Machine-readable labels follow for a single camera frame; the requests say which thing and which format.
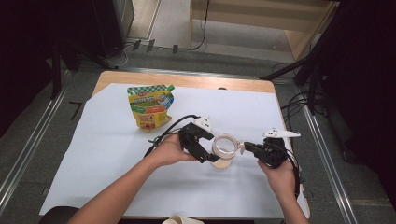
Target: person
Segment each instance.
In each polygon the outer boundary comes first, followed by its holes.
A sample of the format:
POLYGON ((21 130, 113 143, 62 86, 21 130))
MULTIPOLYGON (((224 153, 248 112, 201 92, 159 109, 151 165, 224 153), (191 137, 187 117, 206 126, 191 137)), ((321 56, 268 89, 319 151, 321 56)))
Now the person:
MULTIPOLYGON (((178 134, 170 134, 147 157, 83 205, 67 223, 118 223, 149 176, 159 167, 179 161, 196 161, 196 159, 190 153, 183 151, 178 134)), ((273 169, 259 161, 259 166, 268 176, 286 223, 308 223, 295 200, 291 163, 285 161, 281 166, 273 169)))

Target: table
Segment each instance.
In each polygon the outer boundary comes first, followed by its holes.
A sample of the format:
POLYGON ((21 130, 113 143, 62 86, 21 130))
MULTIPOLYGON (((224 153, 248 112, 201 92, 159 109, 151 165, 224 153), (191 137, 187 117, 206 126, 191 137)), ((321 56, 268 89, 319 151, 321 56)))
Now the table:
MULTIPOLYGON (((192 20, 205 19, 206 3, 206 0, 191 0, 189 47, 192 20)), ((285 30, 297 61, 326 28, 335 9, 335 2, 323 0, 211 0, 207 20, 285 30)))
MULTIPOLYGON (((40 215, 57 205, 81 207, 140 161, 149 147, 147 140, 164 131, 160 129, 146 133, 134 124, 126 97, 127 87, 134 84, 173 84, 176 86, 173 90, 175 102, 168 114, 176 120, 191 111, 200 116, 209 112, 215 136, 225 130, 233 130, 231 134, 235 137, 258 142, 262 141, 265 129, 284 126, 274 86, 268 81, 104 72, 98 80, 93 97, 86 103, 72 143, 64 155, 40 215), (226 88, 227 91, 219 91, 217 88, 226 88), (256 120, 250 122, 246 129, 246 123, 242 122, 241 125, 241 119, 229 122, 228 117, 240 117, 240 110, 230 104, 230 99, 243 105, 251 102, 248 97, 263 102, 257 106, 260 110, 243 117, 242 121, 248 121, 249 117, 256 120), (209 99, 215 105, 221 99, 221 109, 227 113, 204 106, 209 99), (263 120, 267 120, 264 128, 257 125, 262 124, 263 120)), ((201 144, 206 149, 210 148, 209 141, 201 144)), ((244 154, 235 157, 226 170, 217 170, 208 162, 180 162, 162 167, 136 195, 125 217, 169 217, 173 215, 171 213, 201 219, 282 217, 276 197, 256 161, 252 155, 244 154)), ((309 217, 303 194, 299 197, 299 204, 309 217)))

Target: white tabletop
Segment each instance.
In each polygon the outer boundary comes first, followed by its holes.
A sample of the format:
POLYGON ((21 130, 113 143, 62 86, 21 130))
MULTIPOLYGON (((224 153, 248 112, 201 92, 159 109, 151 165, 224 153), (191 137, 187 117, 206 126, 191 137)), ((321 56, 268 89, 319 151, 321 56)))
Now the white tabletop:
MULTIPOLYGON (((229 133, 238 140, 258 144, 265 131, 284 130, 273 93, 176 87, 172 91, 175 101, 168 110, 171 121, 147 133, 136 126, 132 116, 126 91, 131 86, 111 84, 87 102, 40 215, 54 206, 81 207, 138 163, 150 147, 148 140, 186 115, 209 116, 215 136, 229 133)), ((212 142, 202 139, 200 144, 210 150, 212 142)), ((302 195, 298 202, 308 217, 302 195)), ((197 218, 283 217, 265 174, 250 152, 238 154, 224 170, 214 168, 208 161, 185 161, 158 169, 138 192, 125 216, 173 214, 197 218)))

